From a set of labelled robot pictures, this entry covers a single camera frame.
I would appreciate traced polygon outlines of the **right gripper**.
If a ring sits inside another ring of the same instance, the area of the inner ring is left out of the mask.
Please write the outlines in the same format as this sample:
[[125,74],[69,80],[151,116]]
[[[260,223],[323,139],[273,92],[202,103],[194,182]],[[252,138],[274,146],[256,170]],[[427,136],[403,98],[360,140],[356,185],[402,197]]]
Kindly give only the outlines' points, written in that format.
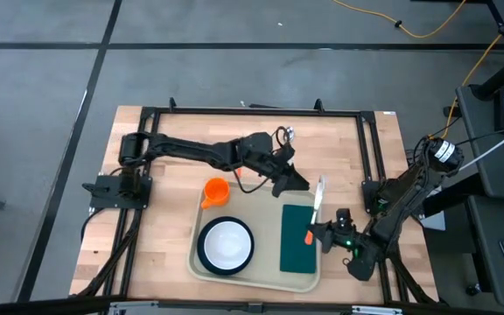
[[322,252],[327,254],[333,247],[341,247],[354,252],[358,247],[358,232],[354,224],[341,224],[329,220],[325,223],[313,223],[308,226],[312,238],[323,240]]

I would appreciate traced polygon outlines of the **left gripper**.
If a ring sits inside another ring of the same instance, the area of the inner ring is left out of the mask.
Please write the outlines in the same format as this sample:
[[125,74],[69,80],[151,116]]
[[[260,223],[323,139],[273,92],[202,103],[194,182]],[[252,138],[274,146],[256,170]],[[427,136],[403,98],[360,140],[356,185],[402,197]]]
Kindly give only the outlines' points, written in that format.
[[273,148],[273,138],[267,132],[256,132],[234,140],[234,168],[247,167],[261,176],[272,178],[272,195],[284,191],[309,191],[310,183],[295,168],[292,159],[295,150],[287,136]]

